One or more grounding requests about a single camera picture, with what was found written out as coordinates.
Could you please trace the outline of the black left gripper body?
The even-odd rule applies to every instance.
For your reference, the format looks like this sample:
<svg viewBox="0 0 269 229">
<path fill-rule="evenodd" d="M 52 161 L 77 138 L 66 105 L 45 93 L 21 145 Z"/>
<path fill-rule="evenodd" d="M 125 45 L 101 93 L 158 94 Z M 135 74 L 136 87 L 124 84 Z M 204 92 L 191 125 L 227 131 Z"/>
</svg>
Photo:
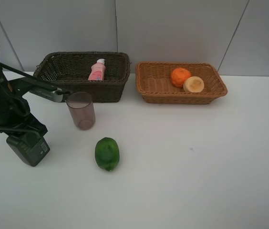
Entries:
<svg viewBox="0 0 269 229">
<path fill-rule="evenodd" d="M 0 125 L 0 133 L 5 133 L 8 136 L 20 136 L 28 132 L 36 132 L 40 136 L 44 136 L 48 132 L 48 129 L 33 114 L 29 114 L 19 124 Z"/>
</svg>

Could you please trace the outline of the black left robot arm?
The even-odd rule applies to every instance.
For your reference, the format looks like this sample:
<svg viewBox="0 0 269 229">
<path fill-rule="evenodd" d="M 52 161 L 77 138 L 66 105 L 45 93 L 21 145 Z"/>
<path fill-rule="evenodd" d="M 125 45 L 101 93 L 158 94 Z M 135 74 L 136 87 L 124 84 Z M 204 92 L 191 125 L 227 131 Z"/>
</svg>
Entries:
<svg viewBox="0 0 269 229">
<path fill-rule="evenodd" d="M 28 132 L 44 136 L 48 130 L 31 114 L 28 101 L 12 87 L 0 66 L 0 133 L 22 135 Z"/>
</svg>

